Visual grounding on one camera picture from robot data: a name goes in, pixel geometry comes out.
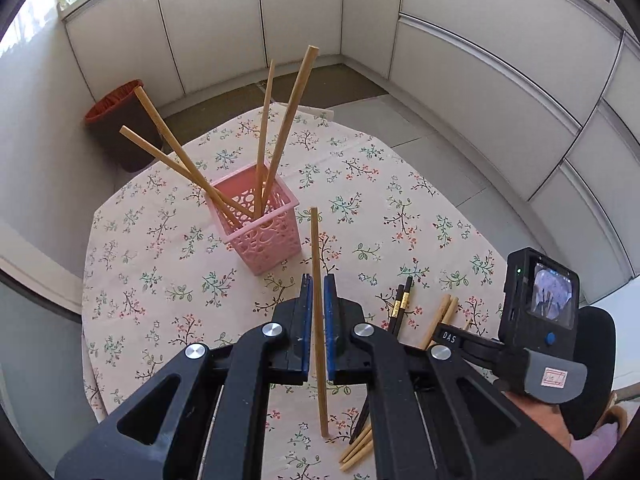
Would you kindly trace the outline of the person's right hand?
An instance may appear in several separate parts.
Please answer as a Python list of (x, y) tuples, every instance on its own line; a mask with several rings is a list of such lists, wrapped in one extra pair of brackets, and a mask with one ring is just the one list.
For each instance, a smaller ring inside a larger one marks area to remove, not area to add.
[(510, 391), (503, 394), (574, 455), (582, 453), (589, 456), (608, 456), (628, 426), (628, 413), (619, 405), (613, 405), (604, 412), (598, 428), (589, 437), (575, 440), (568, 431), (558, 406), (544, 404), (530, 396), (519, 396)]

